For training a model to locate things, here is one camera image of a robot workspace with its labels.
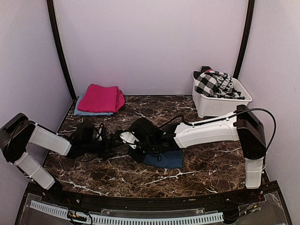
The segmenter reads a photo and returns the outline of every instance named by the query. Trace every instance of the pink towel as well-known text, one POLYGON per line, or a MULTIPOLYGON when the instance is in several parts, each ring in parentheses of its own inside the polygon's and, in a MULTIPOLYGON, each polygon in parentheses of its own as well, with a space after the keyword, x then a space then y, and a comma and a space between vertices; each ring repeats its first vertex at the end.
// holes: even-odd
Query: pink towel
POLYGON ((90 113, 116 113, 125 104, 123 93, 117 86, 101 87, 91 84, 78 110, 90 113))

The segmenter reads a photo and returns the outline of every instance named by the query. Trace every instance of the table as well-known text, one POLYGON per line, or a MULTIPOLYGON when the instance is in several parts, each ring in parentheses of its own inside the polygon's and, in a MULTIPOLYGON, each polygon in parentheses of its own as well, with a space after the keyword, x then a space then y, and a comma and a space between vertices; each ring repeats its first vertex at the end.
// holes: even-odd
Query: table
MULTIPOLYGON (((162 125, 176 115, 198 121, 191 96, 126 96, 125 106, 113 116, 74 116, 70 108, 61 129, 70 135, 78 123, 86 121, 110 132, 128 128, 145 117, 162 125)), ((63 185, 64 190, 113 197, 187 197, 242 189, 245 163, 240 142, 214 142, 188 147, 183 151, 182 169, 164 169, 136 163, 126 145, 115 148, 116 156, 106 161, 87 155, 72 160, 49 152, 44 167, 63 185)))

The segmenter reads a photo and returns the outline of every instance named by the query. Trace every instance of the blue folded cloth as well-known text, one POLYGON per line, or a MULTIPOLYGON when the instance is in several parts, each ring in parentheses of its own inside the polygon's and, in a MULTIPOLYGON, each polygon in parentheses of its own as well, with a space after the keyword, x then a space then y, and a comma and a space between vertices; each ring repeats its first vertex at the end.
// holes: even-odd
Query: blue folded cloth
POLYGON ((110 116, 113 115, 113 112, 83 112, 78 110, 79 102, 83 99, 84 95, 81 95, 77 102, 74 109, 74 116, 110 116))
POLYGON ((160 154, 161 160, 158 161, 157 154, 148 154, 144 159, 144 163, 160 168, 177 169, 182 168, 183 156, 182 150, 168 151, 160 154))

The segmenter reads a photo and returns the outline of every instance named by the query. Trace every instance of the white plastic bin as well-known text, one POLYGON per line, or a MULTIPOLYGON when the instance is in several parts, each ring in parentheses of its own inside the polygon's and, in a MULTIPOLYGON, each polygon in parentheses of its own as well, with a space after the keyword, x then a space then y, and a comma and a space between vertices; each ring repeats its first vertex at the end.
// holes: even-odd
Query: white plastic bin
POLYGON ((236 106, 238 105, 248 105, 249 102, 252 102, 252 98, 244 86, 235 78, 232 78, 232 82, 234 89, 240 91, 241 96, 246 97, 245 100, 206 97, 205 95, 196 92, 195 83, 193 84, 193 100, 200 118, 203 118, 204 116, 222 116, 235 111, 236 106))

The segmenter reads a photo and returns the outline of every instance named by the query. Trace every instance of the black vertical frame post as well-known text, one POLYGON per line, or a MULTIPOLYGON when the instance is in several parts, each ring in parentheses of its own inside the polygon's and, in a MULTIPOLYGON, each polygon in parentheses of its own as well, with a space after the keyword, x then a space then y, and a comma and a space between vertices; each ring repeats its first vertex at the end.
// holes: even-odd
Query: black vertical frame post
POLYGON ((66 63, 66 59, 65 59, 65 55, 64 52, 62 50, 62 45, 61 45, 61 41, 60 41, 60 34, 58 31, 58 27, 57 27, 57 21, 56 21, 56 16, 55 16, 55 11, 54 11, 54 3, 53 0, 47 0, 47 5, 48 5, 48 12, 49 12, 49 17, 50 17, 50 23, 51 23, 51 28, 52 28, 52 33, 53 33, 53 37, 54 37, 54 41, 55 41, 55 45, 56 45, 56 50, 57 50, 57 54, 58 57, 60 59, 60 65, 61 65, 61 69, 62 72, 64 74, 66 83, 67 83, 67 88, 69 89, 70 95, 72 100, 76 99, 76 94, 75 94, 75 90, 71 81, 71 77, 70 77, 70 73, 67 67, 67 63, 66 63))
POLYGON ((252 17, 253 17, 253 12, 254 12, 254 3, 255 0, 249 0, 248 1, 248 9, 247 9, 247 16, 246 16, 246 22, 245 22, 245 27, 244 27, 244 33, 243 33, 243 38, 242 42, 240 44, 240 52, 238 56, 238 60, 235 65, 235 70, 233 73, 233 77, 235 79, 239 78, 240 75, 240 69, 242 68, 245 52, 246 52, 246 47, 249 39, 249 34, 250 34, 250 28, 251 28, 251 22, 252 22, 252 17))

